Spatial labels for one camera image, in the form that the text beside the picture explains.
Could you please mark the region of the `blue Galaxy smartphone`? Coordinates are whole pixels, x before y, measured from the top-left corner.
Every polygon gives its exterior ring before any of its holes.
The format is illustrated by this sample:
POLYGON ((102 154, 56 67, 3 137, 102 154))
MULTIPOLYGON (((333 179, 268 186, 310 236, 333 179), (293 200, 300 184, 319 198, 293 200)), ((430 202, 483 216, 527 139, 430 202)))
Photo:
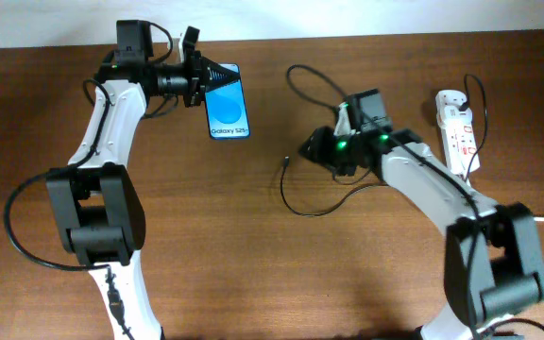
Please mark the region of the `blue Galaxy smartphone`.
POLYGON ((208 131, 215 140, 250 136, 243 84, 237 80, 205 94, 208 131))

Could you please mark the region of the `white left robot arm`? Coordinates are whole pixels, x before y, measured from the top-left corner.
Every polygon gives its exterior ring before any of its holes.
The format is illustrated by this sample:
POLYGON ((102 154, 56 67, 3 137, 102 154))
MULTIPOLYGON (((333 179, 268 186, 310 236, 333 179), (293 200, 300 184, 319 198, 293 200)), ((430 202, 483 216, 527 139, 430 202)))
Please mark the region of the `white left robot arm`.
POLYGON ((145 212, 128 174, 136 129, 151 116, 149 100, 175 97, 198 106, 207 93, 240 79, 196 49, 199 31, 192 26, 179 41, 177 64, 156 58, 152 26, 117 22, 117 47, 90 80, 93 113, 83 140, 67 166, 46 177, 62 245, 93 278, 116 339, 164 337, 142 272, 145 212))

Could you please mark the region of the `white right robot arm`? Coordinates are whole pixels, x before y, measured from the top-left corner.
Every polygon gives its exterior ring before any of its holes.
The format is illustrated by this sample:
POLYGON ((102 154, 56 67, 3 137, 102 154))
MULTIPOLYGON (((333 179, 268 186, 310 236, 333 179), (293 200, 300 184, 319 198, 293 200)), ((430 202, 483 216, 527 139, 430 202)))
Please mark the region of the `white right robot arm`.
POLYGON ((533 213, 501 205, 454 175, 412 130, 395 130, 378 90, 349 95, 334 127, 300 147, 305 159, 339 176, 370 170, 406 196, 445 240, 441 312, 415 339, 485 339, 504 321, 544 300, 544 260, 533 213))

